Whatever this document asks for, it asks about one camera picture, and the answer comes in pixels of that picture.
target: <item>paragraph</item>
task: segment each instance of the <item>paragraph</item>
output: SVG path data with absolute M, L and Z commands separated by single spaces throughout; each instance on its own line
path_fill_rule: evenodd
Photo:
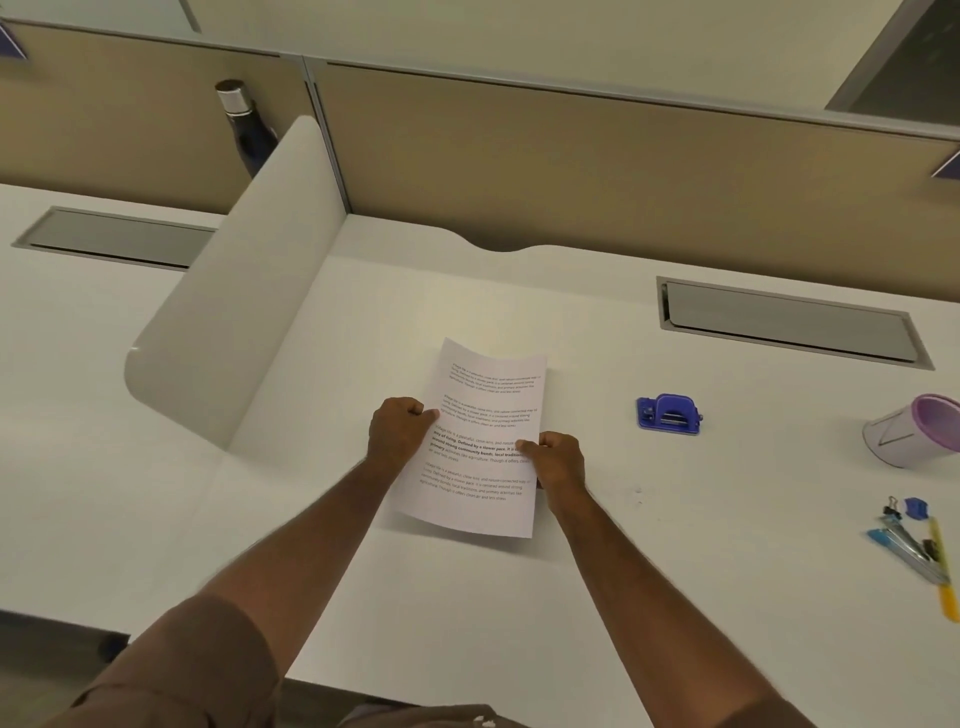
M 464 475 L 433 463 L 423 466 L 420 482 L 457 496 L 478 500 L 506 500 L 523 494 L 524 481 Z
M 477 440 L 458 435 L 439 425 L 430 436 L 429 451 L 445 460 L 476 460 L 481 463 L 522 463 L 525 458 L 509 440 Z
M 515 392 L 522 392 L 524 389 L 533 389 L 539 376 L 516 376 L 500 378 L 498 376 L 486 376 L 464 369 L 459 364 L 450 365 L 450 378 L 461 384 L 465 384 L 470 389 L 476 389 L 480 392 L 493 392 L 498 395 L 511 395 Z
M 474 407 L 472 404 L 453 399 L 444 395 L 440 406 L 441 412 L 455 417 L 461 422 L 471 425 L 486 425 L 487 427 L 515 427 L 530 422 L 536 409 L 487 409 Z

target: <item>paper sheet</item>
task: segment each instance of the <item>paper sheet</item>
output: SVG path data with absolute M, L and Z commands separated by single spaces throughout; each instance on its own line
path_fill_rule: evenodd
M 537 476 L 517 439 L 540 437 L 546 357 L 492 359 L 444 339 L 423 404 L 439 409 L 394 485 L 408 516 L 471 533 L 533 536 Z

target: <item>person's right hand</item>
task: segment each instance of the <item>person's right hand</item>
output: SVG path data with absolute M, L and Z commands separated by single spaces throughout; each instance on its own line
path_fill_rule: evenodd
M 557 505 L 558 498 L 587 489 L 584 455 L 573 435 L 542 432 L 539 445 L 517 440 L 516 449 L 533 463 L 551 509 Z

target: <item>hand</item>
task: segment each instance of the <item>hand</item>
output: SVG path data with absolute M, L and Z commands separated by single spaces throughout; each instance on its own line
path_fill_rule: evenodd
M 550 508 L 557 498 L 571 492 L 587 490 L 587 474 L 580 443 L 573 435 L 542 432 L 540 444 L 517 440 L 516 449 L 526 455 L 537 471 L 537 480 L 546 491 Z
M 439 417 L 440 410 L 424 412 L 423 404 L 412 397 L 384 400 L 370 422 L 368 462 L 389 469 L 396 477 Z

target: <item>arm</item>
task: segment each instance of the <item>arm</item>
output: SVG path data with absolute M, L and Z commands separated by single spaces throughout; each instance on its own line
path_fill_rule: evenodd
M 590 496 L 569 435 L 516 448 L 533 462 L 593 603 L 658 728 L 714 728 L 777 691 Z M 808 725 L 805 721 L 798 725 Z
M 438 416 L 410 398 L 386 400 L 373 414 L 367 457 L 201 590 L 232 602 L 251 619 L 280 675 L 300 653 L 381 501 Z

